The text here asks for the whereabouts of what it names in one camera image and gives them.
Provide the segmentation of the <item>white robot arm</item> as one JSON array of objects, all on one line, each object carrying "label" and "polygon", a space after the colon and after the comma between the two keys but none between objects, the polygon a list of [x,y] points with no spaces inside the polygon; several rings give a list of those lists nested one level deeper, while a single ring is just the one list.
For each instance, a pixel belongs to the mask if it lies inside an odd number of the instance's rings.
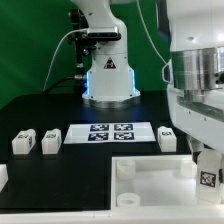
[{"label": "white robot arm", "polygon": [[[116,106],[140,96],[128,64],[127,28],[112,4],[133,0],[71,0],[94,42],[84,102]],[[171,37],[166,80],[170,118],[189,137],[224,155],[224,0],[158,0],[157,21]]]}]

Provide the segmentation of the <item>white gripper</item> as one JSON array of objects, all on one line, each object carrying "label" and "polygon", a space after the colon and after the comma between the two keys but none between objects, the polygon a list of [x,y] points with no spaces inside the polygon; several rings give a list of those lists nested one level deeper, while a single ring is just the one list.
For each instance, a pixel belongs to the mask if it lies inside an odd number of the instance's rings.
[{"label": "white gripper", "polygon": [[181,90],[168,84],[167,100],[173,125],[188,134],[194,163],[204,144],[224,154],[224,89],[207,91],[204,101],[196,103],[186,101]]}]

